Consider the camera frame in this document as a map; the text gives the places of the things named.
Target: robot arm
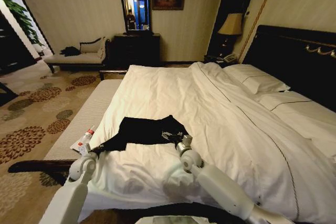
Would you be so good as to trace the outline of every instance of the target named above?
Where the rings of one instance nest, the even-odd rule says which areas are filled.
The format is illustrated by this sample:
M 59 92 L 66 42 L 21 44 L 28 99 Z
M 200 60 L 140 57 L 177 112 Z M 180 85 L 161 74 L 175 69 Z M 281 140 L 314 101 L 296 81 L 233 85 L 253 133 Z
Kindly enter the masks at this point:
M 176 147 L 182 166 L 197 178 L 199 184 L 223 209 L 252 224 L 293 224 L 284 216 L 255 205 L 235 181 L 216 166 L 204 162 L 199 153 L 191 149 L 191 141 L 192 137 L 185 135 Z
M 95 153 L 89 153 L 70 167 L 64 186 L 59 188 L 45 211 L 40 224 L 75 224 L 88 194 L 88 182 L 96 169 Z
M 251 224 L 293 224 L 284 216 L 255 205 L 235 181 L 216 166 L 204 162 L 199 153 L 191 149 L 191 141 L 192 137 L 186 135 L 176 147 L 182 166 L 197 178 L 222 208 Z M 88 146 L 84 148 L 85 151 L 81 152 L 83 156 L 71 165 L 66 183 L 55 193 L 40 224 L 77 223 L 97 159 L 95 153 L 88 153 Z

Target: white duvet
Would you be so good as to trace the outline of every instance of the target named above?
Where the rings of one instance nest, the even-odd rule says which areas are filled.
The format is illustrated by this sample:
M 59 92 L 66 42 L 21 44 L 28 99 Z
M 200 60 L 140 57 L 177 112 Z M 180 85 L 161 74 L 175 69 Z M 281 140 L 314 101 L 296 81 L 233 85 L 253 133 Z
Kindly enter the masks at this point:
M 161 119 L 170 114 L 193 137 L 192 148 L 262 207 L 292 220 L 336 223 L 332 164 L 214 63 L 131 66 L 90 145 L 117 134 L 125 116 Z M 100 155 L 82 217 L 93 209 L 192 201 L 216 206 L 193 175 L 182 170 L 173 144 L 128 144 L 126 151 Z

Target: pillow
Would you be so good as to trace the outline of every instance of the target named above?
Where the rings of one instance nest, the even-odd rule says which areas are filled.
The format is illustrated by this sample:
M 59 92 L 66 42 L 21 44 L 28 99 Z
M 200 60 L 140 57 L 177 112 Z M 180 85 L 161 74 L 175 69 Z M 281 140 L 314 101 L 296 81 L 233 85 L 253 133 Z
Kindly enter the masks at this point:
M 252 65 L 236 64 L 224 68 L 224 71 L 246 86 L 253 94 L 258 92 L 285 91 L 290 89 L 277 78 Z
M 239 82 L 236 78 L 233 78 L 231 76 L 228 76 L 228 78 L 230 79 L 230 81 L 232 82 L 232 84 L 234 84 L 235 86 L 239 87 L 241 90 L 244 91 L 245 95 L 247 97 L 249 97 L 250 99 L 259 102 L 261 96 L 263 94 L 270 94 L 270 93 L 274 93 L 274 92 L 263 92 L 260 91 L 256 94 L 253 94 L 244 84 L 242 84 L 241 82 Z
M 105 43 L 106 43 L 106 37 L 103 37 L 103 39 L 101 40 L 98 52 L 97 52 L 97 56 L 100 59 L 105 58 Z
M 260 103 L 336 163 L 336 113 L 293 91 L 262 95 Z
M 99 47 L 101 45 L 101 38 L 96 39 L 92 42 L 80 42 L 80 52 L 86 53 L 86 52 L 98 52 Z

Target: black clothing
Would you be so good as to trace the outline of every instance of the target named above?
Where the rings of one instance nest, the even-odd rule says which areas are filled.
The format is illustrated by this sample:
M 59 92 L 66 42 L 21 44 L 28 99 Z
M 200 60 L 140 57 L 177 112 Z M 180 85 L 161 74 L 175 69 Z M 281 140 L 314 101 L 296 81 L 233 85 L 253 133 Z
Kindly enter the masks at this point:
M 103 151 L 124 151 L 127 143 L 174 143 L 176 146 L 184 135 L 188 135 L 186 129 L 172 115 L 160 120 L 124 118 L 117 135 L 92 151 L 98 155 Z
M 128 29 L 135 30 L 135 16 L 133 14 L 127 14 L 126 16 Z
M 67 56 L 74 56 L 80 55 L 80 51 L 76 47 L 66 47 L 65 49 L 61 50 L 61 55 Z

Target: patterned carpet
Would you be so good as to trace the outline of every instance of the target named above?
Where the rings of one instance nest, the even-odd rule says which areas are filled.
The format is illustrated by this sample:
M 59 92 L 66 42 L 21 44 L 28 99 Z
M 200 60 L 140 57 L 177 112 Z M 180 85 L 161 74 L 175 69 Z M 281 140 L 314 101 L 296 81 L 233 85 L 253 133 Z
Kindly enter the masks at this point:
M 166 67 L 188 67 L 170 65 Z M 48 175 L 9 174 L 19 161 L 41 160 L 99 84 L 98 71 L 60 71 L 51 74 L 37 64 L 0 77 L 19 97 L 0 108 L 0 223 L 38 223 L 60 187 Z M 106 79 L 122 79 L 107 74 Z M 95 211 L 82 224 L 135 223 L 134 211 Z

